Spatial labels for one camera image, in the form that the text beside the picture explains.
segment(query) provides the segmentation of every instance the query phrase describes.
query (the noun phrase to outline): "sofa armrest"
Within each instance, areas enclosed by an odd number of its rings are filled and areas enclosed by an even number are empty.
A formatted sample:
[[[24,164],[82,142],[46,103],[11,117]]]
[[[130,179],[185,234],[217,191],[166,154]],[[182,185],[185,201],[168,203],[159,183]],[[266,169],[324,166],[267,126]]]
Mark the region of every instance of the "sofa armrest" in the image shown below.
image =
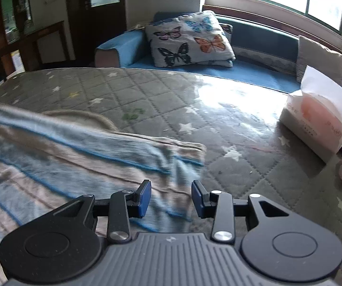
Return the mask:
[[[95,67],[128,67],[149,53],[143,30],[125,32],[99,45],[95,51]]]

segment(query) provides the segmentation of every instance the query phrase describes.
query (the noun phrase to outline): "striped blanket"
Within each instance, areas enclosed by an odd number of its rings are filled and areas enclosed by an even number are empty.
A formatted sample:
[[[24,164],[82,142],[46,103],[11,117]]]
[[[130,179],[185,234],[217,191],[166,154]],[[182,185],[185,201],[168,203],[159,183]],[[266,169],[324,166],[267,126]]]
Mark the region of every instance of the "striped blanket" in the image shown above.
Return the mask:
[[[132,220],[133,232],[183,232],[204,154],[201,144],[110,133],[0,104],[0,241],[82,194],[109,198],[144,179],[152,182],[151,202],[143,219]],[[96,232],[106,229],[100,218]]]

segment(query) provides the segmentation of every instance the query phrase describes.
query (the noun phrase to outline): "circular pad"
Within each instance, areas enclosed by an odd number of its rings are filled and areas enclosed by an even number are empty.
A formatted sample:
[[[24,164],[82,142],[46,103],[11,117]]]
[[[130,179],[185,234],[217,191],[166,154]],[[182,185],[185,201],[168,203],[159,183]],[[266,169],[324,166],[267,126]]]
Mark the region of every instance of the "circular pad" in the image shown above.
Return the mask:
[[[25,241],[25,249],[33,256],[50,258],[60,255],[69,247],[69,240],[60,233],[42,233]]]
[[[327,229],[301,217],[271,217],[241,243],[244,260],[273,280],[310,283],[333,276],[342,262],[342,243]]]
[[[286,257],[303,258],[314,253],[318,244],[314,238],[304,233],[285,232],[273,239],[273,247]]]
[[[34,220],[0,243],[0,264],[8,279],[26,284],[54,284],[75,278],[99,258],[102,246],[91,230],[74,218]]]

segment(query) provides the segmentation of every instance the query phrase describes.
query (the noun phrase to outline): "blue sofa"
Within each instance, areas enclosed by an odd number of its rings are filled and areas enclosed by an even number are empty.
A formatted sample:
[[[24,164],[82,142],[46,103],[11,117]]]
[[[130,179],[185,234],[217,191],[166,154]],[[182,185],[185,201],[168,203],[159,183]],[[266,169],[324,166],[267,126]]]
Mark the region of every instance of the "blue sofa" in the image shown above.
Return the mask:
[[[182,14],[160,12],[154,16],[154,22]],[[295,78],[298,37],[247,20],[226,16],[217,19],[233,26],[231,45],[236,54],[233,68],[200,64],[158,68],[143,30],[129,31],[101,44],[95,52],[95,66],[170,69],[224,77],[287,93],[300,88]]]

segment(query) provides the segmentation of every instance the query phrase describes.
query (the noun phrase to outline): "wooden door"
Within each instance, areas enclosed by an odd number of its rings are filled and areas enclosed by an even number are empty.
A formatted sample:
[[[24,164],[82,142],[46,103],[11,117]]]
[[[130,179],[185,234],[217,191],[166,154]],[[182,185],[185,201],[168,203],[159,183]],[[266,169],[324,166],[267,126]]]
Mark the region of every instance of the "wooden door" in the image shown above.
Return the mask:
[[[76,59],[94,61],[96,47],[126,30],[124,0],[66,0]]]

